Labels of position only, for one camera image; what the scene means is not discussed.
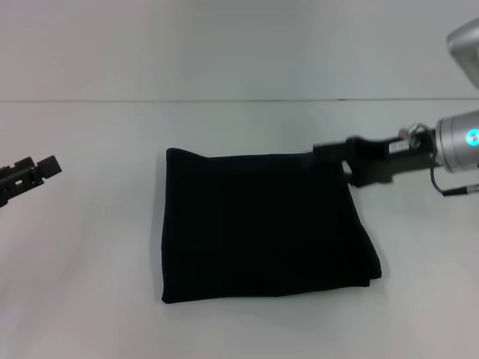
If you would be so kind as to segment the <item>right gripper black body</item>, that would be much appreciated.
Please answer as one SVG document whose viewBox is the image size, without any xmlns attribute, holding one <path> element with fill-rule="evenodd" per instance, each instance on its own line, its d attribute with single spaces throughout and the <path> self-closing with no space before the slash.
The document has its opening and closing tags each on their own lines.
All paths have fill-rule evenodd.
<svg viewBox="0 0 479 359">
<path fill-rule="evenodd" d="M 419 132 L 412 140 L 349 138 L 345 162 L 350 168 L 350 185 L 389 184 L 397 174 L 426 170 L 431 166 L 434 149 L 433 135 L 427 132 Z"/>
</svg>

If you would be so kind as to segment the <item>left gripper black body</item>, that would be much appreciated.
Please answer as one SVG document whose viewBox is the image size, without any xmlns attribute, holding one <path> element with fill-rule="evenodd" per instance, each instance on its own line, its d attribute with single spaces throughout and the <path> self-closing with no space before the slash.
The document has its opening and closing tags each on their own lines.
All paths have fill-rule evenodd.
<svg viewBox="0 0 479 359">
<path fill-rule="evenodd" d="M 1 207 L 14 197 L 44 184 L 35 166 L 15 169 L 1 169 Z"/>
</svg>

